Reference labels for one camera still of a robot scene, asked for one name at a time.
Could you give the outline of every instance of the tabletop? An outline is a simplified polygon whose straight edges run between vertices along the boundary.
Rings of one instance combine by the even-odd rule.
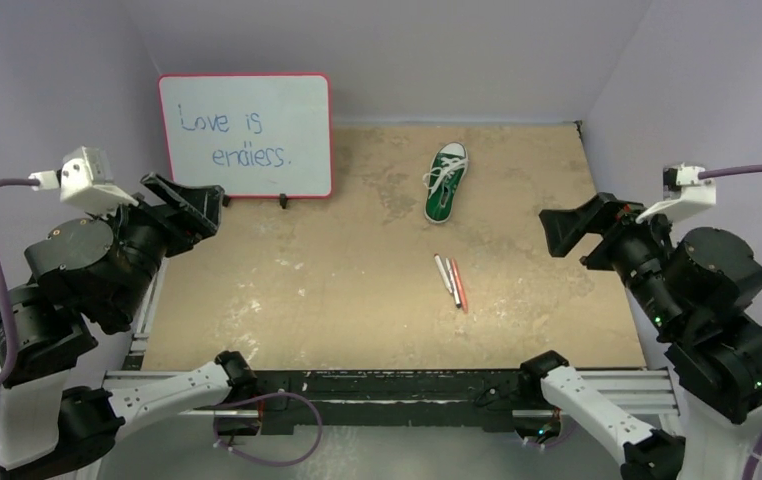
[[[463,143],[451,219],[429,224],[422,176]],[[595,193],[574,125],[347,127],[329,199],[235,199],[219,233],[168,261],[143,370],[222,350],[257,369],[499,368],[546,350],[579,367],[644,365],[613,272],[551,258],[538,212]],[[455,308],[434,253],[453,257]]]

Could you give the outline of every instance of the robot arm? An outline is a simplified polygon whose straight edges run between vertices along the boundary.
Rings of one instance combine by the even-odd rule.
[[[557,352],[520,365],[520,386],[526,396],[560,408],[581,425],[620,465],[623,480],[676,479],[682,468],[684,439],[616,406]]]
[[[665,355],[688,394],[691,421],[679,478],[729,480],[742,472],[762,427],[762,326],[744,312],[762,289],[762,266],[746,242],[724,230],[696,228],[678,245],[672,244],[669,214],[683,219],[713,205],[713,183],[685,180],[701,171],[693,169],[682,166],[664,175],[665,185],[682,189],[686,201],[665,201],[646,209],[599,193],[574,210],[543,210],[540,219],[549,253],[555,257],[566,256],[588,233],[602,236],[581,263],[619,275],[657,329],[657,340],[669,344]],[[568,396],[566,388],[554,388],[559,378],[574,383],[572,372],[555,366],[552,372],[534,377],[541,379],[543,397],[567,411],[578,408],[579,392]],[[613,425],[612,418],[612,409],[603,407],[596,418],[582,412],[577,419],[610,444],[609,451],[620,461],[612,442],[625,440],[628,452],[645,440],[637,443],[635,435],[640,433],[625,432],[625,439],[604,435],[602,424]],[[635,432],[645,429],[638,426]],[[623,478],[675,478],[669,471],[664,476],[629,477],[625,466]]]
[[[254,374],[237,352],[146,387],[64,390],[78,357],[97,345],[84,317],[106,334],[130,330],[163,258],[216,234],[224,191],[150,174],[141,183],[165,201],[151,206],[113,185],[103,153],[90,148],[70,154],[60,171],[32,177],[35,189],[59,188],[61,201],[90,217],[28,247],[31,278],[8,292],[19,344],[16,368],[0,388],[0,478],[72,471],[166,416],[252,395]],[[0,312],[0,366],[6,354]]]

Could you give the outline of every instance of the marker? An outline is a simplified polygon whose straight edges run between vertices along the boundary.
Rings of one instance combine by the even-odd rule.
[[[446,268],[449,270],[449,275],[451,275],[452,274],[452,262],[450,262],[448,258],[446,258]],[[455,305],[458,308],[461,308],[460,294],[458,293],[457,283],[456,282],[451,282],[451,283],[452,283],[452,295],[455,296]]]
[[[443,277],[443,285],[446,286],[449,295],[452,295],[452,284],[449,282],[449,273],[446,271],[446,267],[443,266],[443,260],[440,259],[440,255],[436,253],[434,254],[434,262],[437,263],[437,270],[440,271],[440,276]]]
[[[460,270],[458,270],[458,262],[455,261],[455,259],[452,259],[452,278],[455,281],[455,290],[457,290],[458,295],[460,295],[461,299],[461,305],[463,306],[463,313],[467,313],[469,311],[468,305],[466,304],[466,293],[463,291],[463,282],[460,280]]]

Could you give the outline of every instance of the green sneaker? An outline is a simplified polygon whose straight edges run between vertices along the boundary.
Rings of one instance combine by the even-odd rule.
[[[425,218],[429,222],[444,223],[449,220],[452,200],[468,167],[469,158],[460,143],[450,143],[437,152],[431,162],[431,170],[422,176],[422,183],[428,188]]]

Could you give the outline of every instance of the white shoelace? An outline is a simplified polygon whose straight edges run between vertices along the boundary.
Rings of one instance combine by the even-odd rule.
[[[434,195],[447,178],[451,177],[460,169],[466,173],[469,166],[469,159],[460,157],[444,157],[440,159],[440,166],[432,168],[428,173],[422,176],[422,183],[428,189],[428,196]],[[437,181],[430,185],[431,176],[437,175]]]

